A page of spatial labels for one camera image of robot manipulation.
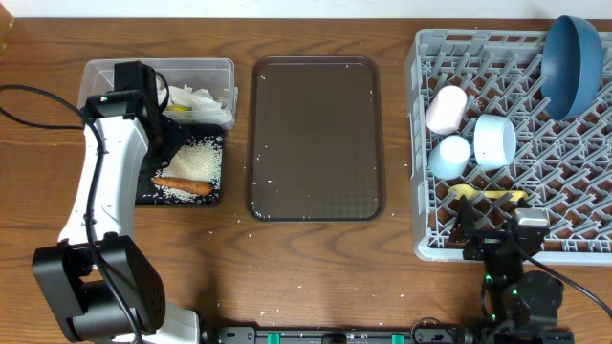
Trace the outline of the dark blue plate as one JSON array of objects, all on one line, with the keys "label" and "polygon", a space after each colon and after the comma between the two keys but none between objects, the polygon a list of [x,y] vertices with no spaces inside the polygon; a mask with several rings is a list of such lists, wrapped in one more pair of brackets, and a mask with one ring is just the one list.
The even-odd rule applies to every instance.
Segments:
[{"label": "dark blue plate", "polygon": [[587,110],[598,93],[602,68],[603,47],[595,27],[575,16],[559,17],[547,33],[541,61],[549,118],[567,120]]}]

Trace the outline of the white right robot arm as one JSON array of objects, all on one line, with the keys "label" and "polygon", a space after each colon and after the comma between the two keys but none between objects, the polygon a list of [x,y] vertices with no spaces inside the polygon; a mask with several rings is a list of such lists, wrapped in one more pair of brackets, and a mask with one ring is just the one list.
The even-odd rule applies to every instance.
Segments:
[{"label": "white right robot arm", "polygon": [[499,229],[478,228],[475,209],[465,196],[449,240],[463,245],[463,258],[480,261],[485,272],[481,309],[490,311],[464,330],[461,343],[572,343],[569,332],[557,332],[557,310],[564,287],[550,272],[526,272],[523,263],[540,252],[549,234],[542,209],[521,200]]}]

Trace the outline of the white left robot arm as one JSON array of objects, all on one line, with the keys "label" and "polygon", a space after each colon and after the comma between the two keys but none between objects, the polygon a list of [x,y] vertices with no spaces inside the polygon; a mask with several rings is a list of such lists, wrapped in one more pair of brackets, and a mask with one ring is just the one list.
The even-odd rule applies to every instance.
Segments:
[{"label": "white left robot arm", "polygon": [[163,131],[155,90],[88,97],[86,153],[72,213],[57,243],[37,249],[33,275],[71,342],[197,343],[194,311],[165,298],[133,240],[138,177]]}]

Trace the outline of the pink cup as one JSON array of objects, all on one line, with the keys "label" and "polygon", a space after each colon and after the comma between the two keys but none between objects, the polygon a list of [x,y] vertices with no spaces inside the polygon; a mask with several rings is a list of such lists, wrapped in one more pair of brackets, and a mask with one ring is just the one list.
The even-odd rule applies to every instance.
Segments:
[{"label": "pink cup", "polygon": [[426,109],[426,127],[440,135],[453,133],[459,128],[467,101],[468,96],[460,87],[441,88]]}]

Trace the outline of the cream plastic spoon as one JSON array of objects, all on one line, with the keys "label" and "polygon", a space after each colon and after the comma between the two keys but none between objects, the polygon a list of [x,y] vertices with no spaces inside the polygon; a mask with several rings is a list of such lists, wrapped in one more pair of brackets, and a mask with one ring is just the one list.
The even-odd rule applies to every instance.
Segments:
[{"label": "cream plastic spoon", "polygon": [[484,196],[489,199],[500,199],[504,196],[510,196],[511,202],[518,202],[521,199],[527,199],[528,194],[523,190],[477,190],[469,184],[456,184],[448,189],[449,193],[454,193],[456,199],[466,197],[471,200],[477,196]]}]

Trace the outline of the light blue cup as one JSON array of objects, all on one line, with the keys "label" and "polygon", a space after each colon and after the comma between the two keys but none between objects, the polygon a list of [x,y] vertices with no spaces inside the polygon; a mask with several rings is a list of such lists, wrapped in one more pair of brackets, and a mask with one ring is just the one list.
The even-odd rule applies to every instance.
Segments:
[{"label": "light blue cup", "polygon": [[444,138],[428,156],[427,165],[432,174],[443,180],[460,177],[470,158],[469,142],[460,136]]}]

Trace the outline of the light blue bowl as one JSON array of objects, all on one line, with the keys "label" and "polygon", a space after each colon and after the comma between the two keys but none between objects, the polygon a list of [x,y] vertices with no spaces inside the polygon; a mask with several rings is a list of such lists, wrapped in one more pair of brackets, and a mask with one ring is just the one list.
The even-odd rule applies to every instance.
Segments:
[{"label": "light blue bowl", "polygon": [[510,165],[517,146],[513,123],[506,117],[481,115],[473,133],[474,156],[484,171]]}]

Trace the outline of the orange carrot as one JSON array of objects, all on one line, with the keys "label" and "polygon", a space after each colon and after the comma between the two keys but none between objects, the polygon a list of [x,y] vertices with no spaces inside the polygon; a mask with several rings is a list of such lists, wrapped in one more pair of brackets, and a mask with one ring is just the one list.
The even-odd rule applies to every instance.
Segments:
[{"label": "orange carrot", "polygon": [[213,190],[212,186],[208,182],[193,181],[175,177],[156,177],[152,179],[152,182],[159,186],[175,188],[199,196],[207,196]]}]

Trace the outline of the yellow snack wrapper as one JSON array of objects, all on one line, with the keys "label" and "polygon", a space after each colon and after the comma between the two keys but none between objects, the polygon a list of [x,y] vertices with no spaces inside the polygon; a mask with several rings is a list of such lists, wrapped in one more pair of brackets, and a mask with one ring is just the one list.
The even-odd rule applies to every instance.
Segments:
[{"label": "yellow snack wrapper", "polygon": [[168,105],[165,110],[172,112],[190,112],[192,111],[192,107],[183,105]]}]

